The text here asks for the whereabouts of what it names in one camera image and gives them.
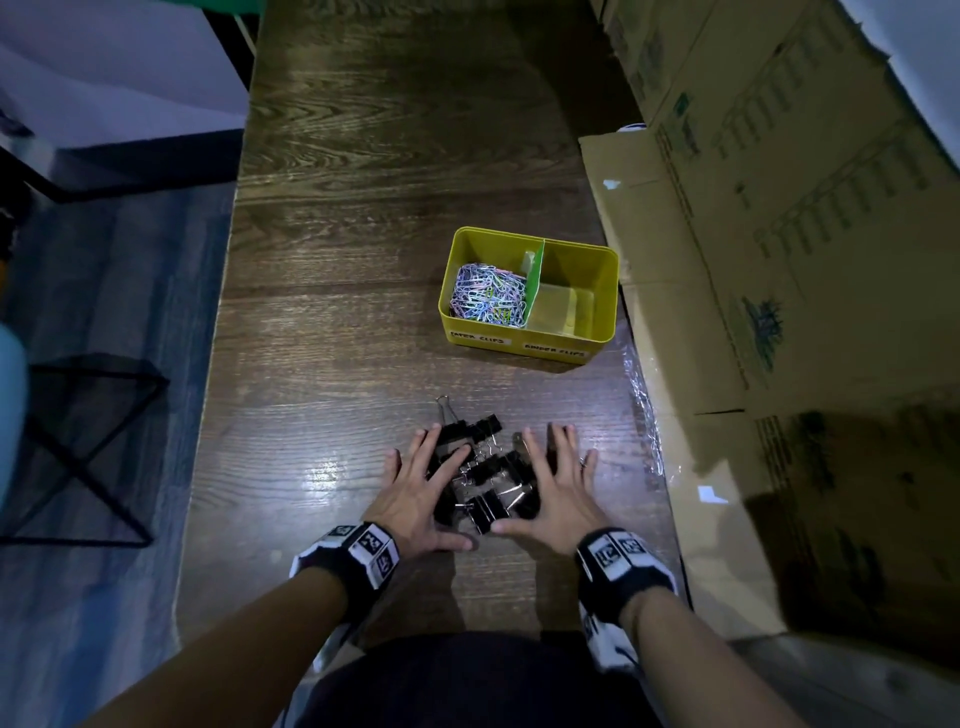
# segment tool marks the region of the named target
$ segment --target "wood grain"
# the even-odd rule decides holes
[[[576,423],[584,447],[602,453],[601,504],[679,572],[625,367],[636,352],[623,314],[615,340],[571,368],[451,346],[437,313],[463,225],[604,242],[577,136],[638,116],[588,5],[351,4],[342,15],[321,5],[274,3],[261,32],[184,545],[181,638],[279,583],[330,526],[358,519],[384,449],[434,422],[440,394],[465,418],[495,412],[509,431]],[[578,622],[568,560],[488,538],[470,554],[405,564],[365,643]]]

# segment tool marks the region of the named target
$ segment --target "dark shirt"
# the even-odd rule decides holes
[[[656,726],[639,682],[593,668],[582,635],[489,632],[383,644],[314,688],[299,728]]]

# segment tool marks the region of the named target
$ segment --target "person's right hand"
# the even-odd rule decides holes
[[[572,556],[588,533],[611,523],[593,500],[593,474],[599,458],[597,451],[590,450],[586,464],[581,467],[576,428],[573,425],[551,427],[557,441],[556,475],[550,472],[543,450],[530,428],[523,430],[523,442],[530,453],[530,462],[540,488],[540,513],[532,521],[494,521],[491,531],[504,536],[529,536],[558,553]]]

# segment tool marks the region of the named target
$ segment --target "person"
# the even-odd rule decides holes
[[[672,574],[639,539],[612,527],[592,497],[597,451],[581,461],[576,428],[551,426],[556,474],[529,428],[523,432],[540,489],[539,514],[530,521],[496,521],[492,531],[576,554],[584,570],[582,614],[594,627],[600,624],[584,612],[586,600],[618,622],[612,628],[622,628],[636,648],[669,725],[804,725],[677,597]],[[395,450],[387,455],[383,489],[363,524],[328,533],[299,557],[292,578],[188,645],[84,726],[274,725],[331,633],[345,617],[362,619],[369,611],[376,597],[371,584],[381,581],[377,569],[385,588],[395,557],[473,548],[469,537],[439,530],[433,520],[441,490],[469,452],[466,446],[456,450],[427,479],[439,432],[439,425],[419,430],[402,461]],[[598,591],[587,598],[589,589]],[[628,682],[638,684],[633,677]],[[381,645],[320,680],[298,726],[656,724],[649,708],[637,704],[642,693],[624,686],[559,647],[520,637],[411,637]]]

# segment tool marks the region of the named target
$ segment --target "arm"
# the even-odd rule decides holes
[[[427,481],[439,434],[439,425],[418,430],[402,463],[396,450],[388,452],[383,489],[363,517],[390,532],[401,559],[473,547],[466,536],[434,528],[437,498],[469,454],[461,448]],[[347,606],[336,576],[303,570],[187,646],[83,726],[269,728]]]
[[[557,474],[529,429],[523,440],[537,474],[542,506],[532,521],[497,521],[495,533],[527,536],[572,556],[587,534],[611,525],[593,500],[597,452],[581,468],[573,425],[553,427]],[[673,593],[653,587],[620,613],[643,670],[676,728],[804,724],[733,651]]]

